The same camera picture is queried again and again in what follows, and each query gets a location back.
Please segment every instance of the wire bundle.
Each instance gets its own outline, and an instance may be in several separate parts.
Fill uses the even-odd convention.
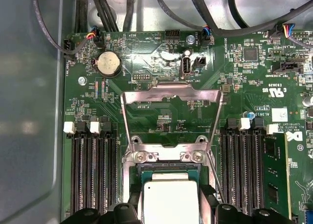
[[[285,34],[285,37],[291,41],[292,43],[296,44],[296,45],[300,45],[304,48],[307,48],[307,49],[313,49],[313,45],[310,45],[310,44],[306,44],[306,43],[303,43],[299,40],[297,40],[296,38],[294,38],[292,36],[292,31],[293,31],[293,28],[294,28],[295,24],[294,23],[291,23],[291,24],[283,24],[283,29],[284,29],[284,34]]]
[[[202,31],[205,32],[205,34],[206,34],[207,36],[210,36],[210,34],[211,34],[211,31],[210,31],[210,28],[209,28],[208,25],[203,26],[203,27],[202,27]]]
[[[75,9],[75,33],[85,33],[88,31],[87,28],[87,10],[88,10],[88,0],[76,0]]]
[[[292,30],[294,28],[294,23],[292,24],[283,24],[283,29],[284,29],[284,33],[285,33],[285,37],[289,38],[292,35]]]
[[[111,8],[107,0],[93,0],[106,32],[118,32]]]

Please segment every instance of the colored wires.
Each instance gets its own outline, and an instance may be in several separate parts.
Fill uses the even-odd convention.
[[[73,54],[76,54],[77,52],[79,52],[88,42],[88,40],[90,39],[90,37],[95,34],[93,31],[95,29],[95,27],[92,29],[91,33],[89,33],[86,38],[84,38],[82,40],[82,42],[79,43],[79,45],[74,49],[74,50],[68,50],[68,49],[65,49],[61,46],[59,46],[55,41],[54,39],[52,38],[52,36],[50,35],[46,25],[45,25],[45,22],[43,20],[43,17],[41,15],[41,12],[40,12],[40,8],[39,8],[39,2],[38,0],[32,0],[33,2],[33,6],[34,6],[34,9],[35,9],[35,14],[36,14],[36,18],[37,18],[37,21],[39,23],[39,26],[42,30],[42,32],[44,33],[45,37],[47,38],[47,40],[56,48],[58,49],[60,52],[64,53],[64,54],[67,54],[67,55],[73,55]]]
[[[202,31],[205,32],[205,34],[206,34],[207,36],[210,36],[210,34],[211,34],[211,31],[210,31],[210,28],[209,28],[208,25],[203,26],[203,27],[202,27]]]
[[[292,24],[283,24],[285,37],[288,38],[292,35],[292,30],[294,28],[294,23]]]
[[[285,37],[289,41],[291,41],[292,43],[294,43],[296,45],[300,45],[300,46],[302,46],[304,48],[307,48],[307,49],[313,49],[313,45],[303,43],[302,41],[297,40],[296,38],[292,37],[292,30],[293,30],[294,26],[295,26],[294,23],[292,23],[292,24],[283,24]]]
[[[86,35],[86,39],[91,40],[92,38],[94,38],[96,36],[95,32],[90,32]]]
[[[253,32],[258,32],[258,31],[264,31],[268,29],[272,29],[275,25],[277,24],[282,24],[286,21],[289,21],[293,19],[294,17],[298,16],[299,14],[303,13],[304,11],[310,9],[313,6],[313,0],[308,1],[304,5],[290,11],[289,13],[278,17],[274,20],[265,22],[263,24],[253,26],[253,27],[246,27],[242,29],[234,29],[234,30],[225,30],[225,29],[220,29],[217,27],[215,21],[213,20],[213,17],[211,13],[209,12],[205,1],[204,0],[191,0],[192,3],[194,4],[196,10],[199,12],[205,23],[210,26],[210,29],[212,32],[221,37],[239,37],[239,36],[244,36],[248,35]]]

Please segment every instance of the ram slot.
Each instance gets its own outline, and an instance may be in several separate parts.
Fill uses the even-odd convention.
[[[91,138],[86,139],[86,145],[84,148],[84,208],[92,208],[92,144]]]
[[[98,210],[103,215],[107,212],[107,171],[106,171],[106,143],[101,137],[98,139]]]
[[[117,146],[113,135],[109,134],[106,140],[108,144],[108,206],[117,202]]]
[[[229,189],[228,187],[228,170],[227,170],[227,135],[222,134],[221,135],[221,185],[222,185],[222,190],[223,194],[225,197],[225,202],[229,203],[229,199],[227,197],[227,190]]]
[[[79,138],[72,138],[72,156],[71,156],[71,190],[70,190],[70,214],[73,215],[77,211],[77,193],[76,186],[78,183],[77,163]]]
[[[82,209],[85,207],[85,200],[86,197],[84,196],[85,189],[84,187],[86,186],[86,180],[85,180],[85,170],[84,166],[86,164],[86,157],[85,157],[85,148],[87,147],[87,140],[86,140],[86,135],[83,134],[80,137],[80,144],[79,144],[79,188],[78,188],[78,193],[79,194],[79,204],[78,204],[78,210]]]
[[[252,215],[252,190],[251,190],[251,158],[250,136],[247,132],[240,132],[240,147],[241,147],[241,197],[242,197],[242,210],[247,215]]]
[[[251,135],[251,183],[252,204],[254,209],[264,207],[261,137],[262,134],[260,131],[253,131]]]
[[[239,135],[234,135],[234,190],[235,190],[235,197],[234,197],[234,205],[240,207],[241,204],[241,196],[240,196],[240,137]]]
[[[242,209],[244,214],[248,214],[247,211],[247,166],[246,166],[246,137],[244,135],[240,135],[240,156],[239,156],[239,163],[240,163],[240,196],[241,196],[241,205],[240,208]]]
[[[228,170],[228,199],[235,204],[235,175],[234,175],[234,140],[236,136],[232,131],[227,132],[227,170]]]

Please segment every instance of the black cable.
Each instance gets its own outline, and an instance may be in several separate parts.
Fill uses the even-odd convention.
[[[80,0],[80,32],[88,32],[87,25],[88,0]]]
[[[74,49],[74,50],[67,50],[67,49],[64,49],[62,47],[60,47],[54,40],[53,38],[51,37],[47,27],[45,26],[45,22],[43,20],[43,17],[41,16],[41,13],[40,13],[40,9],[39,9],[39,3],[38,3],[38,0],[32,0],[33,1],[33,6],[34,6],[34,9],[35,9],[35,13],[36,13],[36,18],[38,20],[38,23],[40,25],[40,28],[41,30],[43,31],[45,37],[48,39],[48,41],[55,47],[57,48],[59,51],[61,51],[62,53],[64,54],[68,54],[68,55],[73,55],[73,54],[76,54],[78,51],[80,51],[84,46],[85,44],[87,44],[88,42],[88,39],[85,38],[83,39],[83,41]]]
[[[313,45],[305,44],[305,43],[303,43],[303,42],[297,40],[296,38],[294,38],[294,37],[292,37],[292,36],[288,37],[287,39],[288,39],[289,41],[291,41],[291,42],[297,44],[297,45],[300,45],[300,46],[304,47],[304,48],[313,49]]]
[[[236,23],[238,24],[238,26],[240,28],[249,27],[246,24],[246,22],[243,20],[243,18],[240,16],[235,0],[227,0],[227,1],[228,1],[228,7],[230,10],[230,13],[231,13],[232,17],[234,18],[234,20],[236,21]]]
[[[171,11],[171,9],[165,4],[164,0],[157,0],[159,6],[161,7],[161,9],[169,16],[171,17],[173,20],[185,25],[186,27],[192,28],[194,30],[198,30],[198,31],[202,31],[202,26],[197,26],[194,25],[190,22],[187,22],[186,20],[183,20],[182,18],[180,18],[179,16],[177,16],[173,11]]]
[[[123,32],[129,32],[132,26],[134,14],[134,0],[126,0],[126,16],[123,24]]]
[[[109,19],[109,24],[111,25],[113,32],[118,32],[118,27],[117,27],[116,21],[114,19],[113,13],[111,11],[111,8],[110,8],[107,0],[100,0],[100,2],[102,4],[104,11],[107,14],[107,17]]]
[[[80,32],[80,0],[76,0],[74,32]]]
[[[311,0],[305,3],[304,5],[298,7],[297,9],[294,9],[290,11],[289,13],[281,17],[278,17],[274,20],[271,20],[269,22],[265,22],[257,26],[247,27],[247,28],[242,28],[242,29],[224,30],[224,29],[219,29],[216,26],[209,10],[206,7],[204,0],[191,0],[191,1],[193,2],[195,8],[198,10],[203,20],[210,27],[212,32],[215,35],[222,36],[222,37],[239,37],[239,36],[248,35],[250,33],[257,32],[257,31],[264,31],[264,30],[272,29],[276,24],[282,24],[286,21],[289,21],[313,6],[313,0]]]
[[[112,32],[112,28],[110,26],[108,17],[106,15],[106,13],[104,12],[104,9],[102,7],[100,0],[93,0],[93,1],[94,1],[96,8],[97,8],[97,11],[98,11],[99,17],[101,19],[101,22],[103,24],[104,30],[106,32]]]

